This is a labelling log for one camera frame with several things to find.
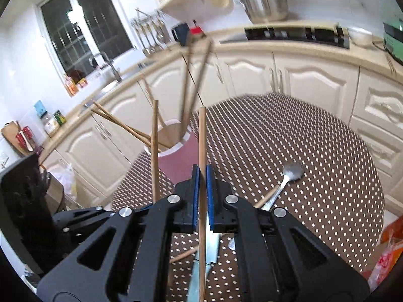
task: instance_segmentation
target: countertop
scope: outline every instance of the countertop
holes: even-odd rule
[[[313,57],[325,58],[328,60],[338,61],[342,63],[347,63],[350,65],[356,65],[366,68],[370,71],[383,75],[386,78],[392,79],[403,85],[403,66],[392,60],[392,64],[396,70],[395,73],[391,71],[389,63],[386,59],[386,53],[381,50],[372,48],[361,48],[354,45],[350,40],[350,49],[343,49],[339,47],[332,47],[328,45],[318,44],[318,43],[303,43],[303,42],[291,42],[291,41],[247,41],[239,43],[226,43],[220,44],[220,41],[228,39],[234,35],[241,34],[244,32],[244,27],[229,28],[226,30],[219,30],[215,32],[207,33],[207,37],[214,41],[213,52],[236,52],[236,51],[255,51],[255,52],[274,52],[274,53],[289,53],[289,54],[301,54]],[[197,42],[194,45],[193,52],[203,53],[206,49],[207,39]],[[178,44],[170,46],[170,50],[164,50],[153,57],[156,62],[147,68],[143,69],[141,72],[133,75],[130,78],[122,81],[115,89],[108,92],[102,98],[98,100],[100,104],[107,103],[111,98],[116,96],[122,90],[128,88],[131,85],[137,84],[138,81],[148,74],[154,72],[155,70],[165,66],[166,64],[182,57],[185,49],[180,47]],[[64,138],[79,124],[81,124],[85,119],[87,119],[92,111],[86,109],[82,112],[82,105],[95,96],[102,88],[94,92],[91,96],[88,96],[82,103],[77,105],[67,116],[67,123],[59,129],[59,131],[52,138],[47,139],[43,146],[44,150],[39,158],[39,162],[42,163],[49,154],[64,140]]]

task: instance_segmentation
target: stainless steel pot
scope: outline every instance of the stainless steel pot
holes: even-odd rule
[[[288,17],[287,0],[241,0],[241,4],[254,24],[284,20]]]

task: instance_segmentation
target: wooden cutting board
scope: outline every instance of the wooden cutting board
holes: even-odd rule
[[[10,122],[6,124],[2,129],[1,133],[3,134],[4,138],[12,145],[18,152],[22,155],[27,156],[29,155],[29,151],[24,149],[18,143],[17,138],[15,137],[18,134],[18,125],[15,122]]]

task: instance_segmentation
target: window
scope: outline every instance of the window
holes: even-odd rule
[[[81,21],[73,24],[68,13],[80,7]],[[76,83],[96,66],[91,56],[103,51],[112,60],[132,48],[111,0],[49,0],[41,10],[61,66]]]

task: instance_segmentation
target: round table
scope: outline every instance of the round table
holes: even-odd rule
[[[191,119],[198,134],[198,119]],[[383,225],[384,197],[363,140],[328,112],[282,94],[247,95],[207,109],[208,163],[235,194],[255,204],[295,160],[305,175],[289,183],[275,206],[288,210],[357,271],[362,271]],[[174,186],[160,172],[163,195]],[[115,193],[112,208],[152,203],[151,161],[138,156]],[[207,301],[240,301],[233,235],[221,237],[218,263],[207,278]],[[174,234],[171,257],[198,244],[197,234]],[[195,254],[173,263],[167,300],[185,302]]]

